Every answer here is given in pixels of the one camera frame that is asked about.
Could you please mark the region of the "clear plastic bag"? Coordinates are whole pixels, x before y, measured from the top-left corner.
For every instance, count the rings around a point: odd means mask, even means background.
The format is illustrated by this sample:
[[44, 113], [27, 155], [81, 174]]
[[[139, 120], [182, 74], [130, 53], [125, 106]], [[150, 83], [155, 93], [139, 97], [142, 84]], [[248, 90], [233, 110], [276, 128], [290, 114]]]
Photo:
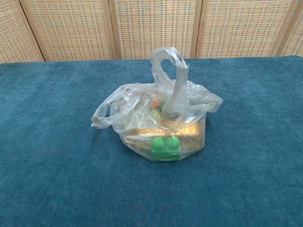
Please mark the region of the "clear plastic bag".
[[[188, 80], [189, 66], [176, 48], [157, 48], [150, 61], [154, 82], [121, 85], [96, 109], [91, 125], [99, 129], [112, 127], [128, 148], [152, 161], [153, 138], [130, 138], [126, 136], [127, 131], [157, 128], [164, 120], [206, 122], [207, 113], [216, 112], [223, 100]], [[153, 99], [163, 100], [161, 110], [151, 109]], [[180, 160], [196, 152], [181, 150]]]

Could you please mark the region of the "white packet with orange edge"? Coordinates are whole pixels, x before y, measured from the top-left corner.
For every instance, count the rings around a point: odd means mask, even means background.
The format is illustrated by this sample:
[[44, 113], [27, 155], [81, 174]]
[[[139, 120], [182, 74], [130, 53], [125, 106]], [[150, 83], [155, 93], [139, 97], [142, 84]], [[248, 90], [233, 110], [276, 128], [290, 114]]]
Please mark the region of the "white packet with orange edge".
[[161, 110], [164, 106], [164, 102], [161, 99], [153, 99], [151, 109]]

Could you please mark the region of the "gold foil snack packet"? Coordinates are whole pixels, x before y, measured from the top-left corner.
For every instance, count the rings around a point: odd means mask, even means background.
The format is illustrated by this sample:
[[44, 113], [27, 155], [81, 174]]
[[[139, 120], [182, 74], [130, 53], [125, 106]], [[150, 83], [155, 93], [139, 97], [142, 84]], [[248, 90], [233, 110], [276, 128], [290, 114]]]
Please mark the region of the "gold foil snack packet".
[[151, 139], [158, 136], [175, 136], [180, 140], [181, 150], [184, 153], [199, 151], [205, 144], [205, 120], [188, 122], [176, 122], [164, 120], [157, 128], [137, 128], [126, 132], [126, 136], [141, 139]]

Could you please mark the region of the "green toy building brick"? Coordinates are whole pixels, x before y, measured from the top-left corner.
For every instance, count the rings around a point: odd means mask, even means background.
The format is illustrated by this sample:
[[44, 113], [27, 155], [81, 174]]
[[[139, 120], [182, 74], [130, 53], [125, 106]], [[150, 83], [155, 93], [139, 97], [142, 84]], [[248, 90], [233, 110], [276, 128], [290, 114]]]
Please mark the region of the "green toy building brick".
[[155, 137], [151, 141], [152, 161], [178, 161], [180, 153], [180, 140], [175, 136]]

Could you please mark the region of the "teal carpet table mat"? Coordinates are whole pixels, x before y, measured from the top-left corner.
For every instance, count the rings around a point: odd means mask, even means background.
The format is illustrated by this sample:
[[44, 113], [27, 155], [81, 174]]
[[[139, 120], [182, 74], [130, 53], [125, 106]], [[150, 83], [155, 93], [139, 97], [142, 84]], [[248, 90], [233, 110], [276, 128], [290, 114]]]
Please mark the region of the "teal carpet table mat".
[[0, 227], [303, 227], [303, 57], [187, 64], [223, 103], [178, 162], [91, 127], [149, 60], [0, 64]]

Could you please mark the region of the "woven wicker folding screen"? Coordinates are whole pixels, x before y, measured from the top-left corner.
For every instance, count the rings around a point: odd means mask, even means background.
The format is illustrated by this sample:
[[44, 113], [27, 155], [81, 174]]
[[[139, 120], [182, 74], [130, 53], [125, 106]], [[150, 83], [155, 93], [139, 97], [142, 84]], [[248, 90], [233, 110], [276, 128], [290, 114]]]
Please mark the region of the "woven wicker folding screen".
[[0, 0], [0, 63], [303, 57], [303, 0]]

